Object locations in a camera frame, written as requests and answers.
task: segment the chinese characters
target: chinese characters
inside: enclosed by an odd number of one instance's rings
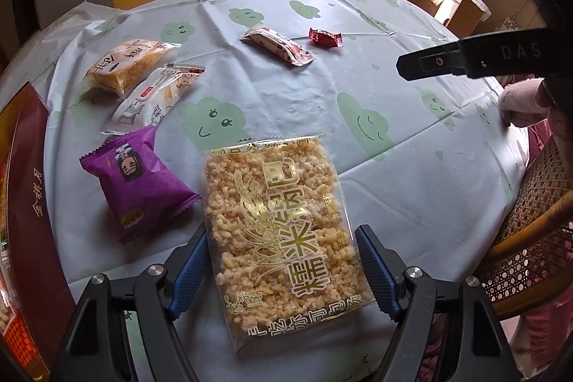
[[[151,114],[151,125],[157,125],[159,122],[161,122],[162,118],[163,111],[161,107],[159,107],[159,104],[156,104],[153,108],[153,113]]]
[[[36,178],[38,180],[38,183],[33,182],[32,183],[32,190],[34,192],[34,197],[35,197],[35,202],[32,205],[32,209],[34,209],[34,212],[36,214],[36,216],[38,217],[44,217],[44,213],[42,212],[42,173],[34,168],[34,178]]]
[[[285,268],[291,291],[297,297],[324,290],[330,283],[325,255],[320,251],[318,237],[310,221],[303,189],[296,186],[299,172],[290,157],[281,161],[263,163],[267,187],[266,198],[273,223],[280,226],[280,249],[290,259]]]
[[[244,310],[243,305],[238,305],[240,310],[236,310],[233,307],[237,306],[236,303],[231,303],[228,296],[223,297],[225,303],[227,303],[227,311],[232,314],[238,314]],[[330,318],[334,315],[345,313],[351,309],[360,306],[362,304],[361,295],[353,295],[350,298],[344,300],[341,299],[335,303],[331,303],[329,306],[324,308],[312,309],[308,311],[308,315],[304,316],[302,314],[297,314],[291,316],[288,319],[277,319],[271,322],[267,328],[260,329],[259,326],[247,329],[247,334],[252,336],[258,335],[270,335],[274,337],[276,335],[283,335],[286,333],[293,332],[294,330],[299,330],[309,325],[316,324],[323,319]]]
[[[93,66],[94,70],[97,72],[102,71],[104,68],[106,68],[108,65],[110,65],[112,62],[114,61],[114,56],[112,56],[111,54],[108,57],[104,57],[101,62],[95,64]]]
[[[140,52],[143,52],[143,49],[141,47],[137,47],[135,49],[132,49],[129,54],[124,54],[124,57],[129,57],[129,58],[134,58],[137,54],[139,54]]]
[[[239,314],[245,310],[243,304],[245,304],[248,308],[262,305],[263,293],[261,290],[240,291],[237,294],[237,301],[235,301],[234,303],[231,302],[231,300],[227,295],[223,297],[223,300],[225,301],[225,307],[227,308],[228,313]]]

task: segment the wooden chair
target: wooden chair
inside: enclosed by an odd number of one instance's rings
[[[475,272],[500,319],[545,304],[573,284],[572,221],[573,190],[551,137]]]

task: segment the purple snack packet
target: purple snack packet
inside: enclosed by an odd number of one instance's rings
[[[100,179],[105,199],[121,225],[122,243],[201,199],[154,153],[155,130],[145,126],[131,131],[80,157],[84,170]]]

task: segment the transparent plastic bag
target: transparent plastic bag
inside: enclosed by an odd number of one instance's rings
[[[295,332],[372,302],[320,137],[214,149],[203,182],[235,350],[250,337]]]
[[[167,64],[156,68],[123,101],[103,134],[123,135],[145,125],[157,126],[205,68]]]
[[[124,96],[134,85],[147,78],[148,73],[165,54],[180,44],[132,39],[111,49],[90,67],[84,83]]]

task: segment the snack wrapper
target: snack wrapper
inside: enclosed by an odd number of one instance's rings
[[[205,219],[235,350],[372,302],[320,137],[210,152]]]
[[[249,28],[242,37],[253,40],[294,66],[300,67],[314,61],[312,54],[299,43],[283,37],[274,29],[267,28],[260,23]]]
[[[204,71],[197,65],[156,68],[119,105],[103,133],[123,135],[145,125],[156,126]]]
[[[161,57],[180,44],[132,39],[117,45],[87,71],[84,83],[124,96],[139,83]]]
[[[342,47],[342,34],[329,33],[323,29],[310,29],[308,37],[316,44],[324,47]]]
[[[196,203],[201,197],[165,167],[154,153],[154,126],[106,141],[80,158],[101,189],[127,243]]]

